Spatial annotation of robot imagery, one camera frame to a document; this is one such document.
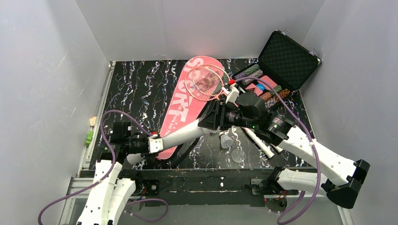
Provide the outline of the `clear round tube lid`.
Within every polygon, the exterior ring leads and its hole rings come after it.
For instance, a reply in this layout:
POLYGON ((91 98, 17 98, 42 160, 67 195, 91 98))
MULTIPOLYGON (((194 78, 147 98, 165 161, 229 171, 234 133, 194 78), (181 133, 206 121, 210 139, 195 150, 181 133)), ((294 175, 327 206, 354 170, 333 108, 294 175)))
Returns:
POLYGON ((246 154, 243 150, 235 149, 231 153, 231 158, 236 163, 243 163, 246 159, 246 154))

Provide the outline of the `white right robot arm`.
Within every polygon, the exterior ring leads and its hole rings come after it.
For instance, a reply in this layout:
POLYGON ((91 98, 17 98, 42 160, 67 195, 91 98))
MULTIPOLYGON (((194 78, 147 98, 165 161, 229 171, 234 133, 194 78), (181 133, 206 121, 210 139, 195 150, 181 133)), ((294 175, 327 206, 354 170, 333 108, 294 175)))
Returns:
POLYGON ((370 163, 353 161, 309 140, 297 123, 283 115, 269 114, 262 98, 253 92, 237 97, 236 103, 212 100, 206 104, 198 126, 225 130, 231 126, 254 129, 265 142, 289 151, 317 168, 321 173, 320 189, 334 204, 352 209, 370 169, 370 163))

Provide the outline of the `white shuttlecock tube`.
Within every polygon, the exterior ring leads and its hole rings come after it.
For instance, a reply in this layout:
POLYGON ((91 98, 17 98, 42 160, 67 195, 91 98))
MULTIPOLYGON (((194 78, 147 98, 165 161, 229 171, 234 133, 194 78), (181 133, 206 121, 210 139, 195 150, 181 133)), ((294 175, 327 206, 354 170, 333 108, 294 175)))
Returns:
MULTIPOLYGON (((209 133, 212 133, 214 130, 205 128, 205 127, 200 127, 199 126, 199 119, 195 120, 194 122, 178 129, 177 131, 174 131, 168 135, 165 135, 164 137, 161 137, 163 140, 163 146, 164 150, 168 150, 170 148, 173 148, 175 146, 178 146, 180 144, 186 143, 188 141, 194 140, 196 138, 200 138, 204 135, 207 135, 209 133)), ((127 156, 127 161, 131 164, 134 165, 144 159, 143 157, 140 157, 138 154, 130 154, 127 156)))

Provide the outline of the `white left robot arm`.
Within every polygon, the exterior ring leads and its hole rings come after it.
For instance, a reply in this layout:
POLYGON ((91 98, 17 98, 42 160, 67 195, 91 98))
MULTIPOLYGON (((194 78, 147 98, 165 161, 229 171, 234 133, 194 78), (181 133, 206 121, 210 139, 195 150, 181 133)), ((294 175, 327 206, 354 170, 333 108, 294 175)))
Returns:
POLYGON ((102 154, 95 167, 95 178, 105 176, 104 179, 93 181, 86 205, 78 218, 77 225, 116 225, 122 215, 129 198, 138 189, 143 191, 136 178, 118 177, 122 165, 134 148, 146 147, 147 138, 143 135, 131 134, 130 123, 118 122, 114 125, 108 143, 111 147, 118 147, 118 152, 110 154, 106 159, 102 154))

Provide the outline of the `white shuttlecock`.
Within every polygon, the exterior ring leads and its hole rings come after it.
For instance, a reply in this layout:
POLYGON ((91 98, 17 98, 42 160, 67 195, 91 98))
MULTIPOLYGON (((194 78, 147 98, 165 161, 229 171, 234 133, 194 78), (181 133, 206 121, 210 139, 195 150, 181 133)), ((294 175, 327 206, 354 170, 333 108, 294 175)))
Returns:
POLYGON ((224 132, 219 133, 219 138, 222 149, 228 149, 233 145, 233 140, 224 132))

